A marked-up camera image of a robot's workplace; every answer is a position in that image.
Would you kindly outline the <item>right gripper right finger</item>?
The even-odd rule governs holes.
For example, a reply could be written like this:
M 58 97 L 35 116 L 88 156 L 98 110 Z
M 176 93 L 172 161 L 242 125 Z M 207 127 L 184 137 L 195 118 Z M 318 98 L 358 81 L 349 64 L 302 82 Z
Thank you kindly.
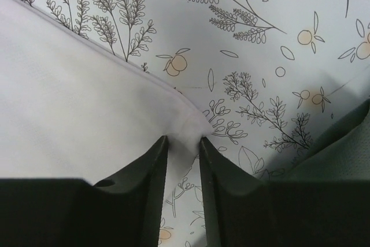
M 368 246 L 369 182 L 263 181 L 199 144 L 208 246 Z

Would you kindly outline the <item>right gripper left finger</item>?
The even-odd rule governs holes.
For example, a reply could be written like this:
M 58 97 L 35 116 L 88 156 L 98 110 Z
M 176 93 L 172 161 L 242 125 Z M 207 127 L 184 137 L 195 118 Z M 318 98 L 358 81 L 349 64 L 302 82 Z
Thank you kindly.
M 2 246 L 157 246 L 168 138 L 94 185 L 2 179 Z

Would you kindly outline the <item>white t shirt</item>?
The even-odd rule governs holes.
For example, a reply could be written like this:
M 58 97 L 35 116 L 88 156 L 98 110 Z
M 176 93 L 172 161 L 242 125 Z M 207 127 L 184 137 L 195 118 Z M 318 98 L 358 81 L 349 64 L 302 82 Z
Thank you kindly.
M 167 84 L 116 63 L 23 3 L 1 0 L 1 177 L 97 183 L 166 135 L 173 186 L 211 132 Z

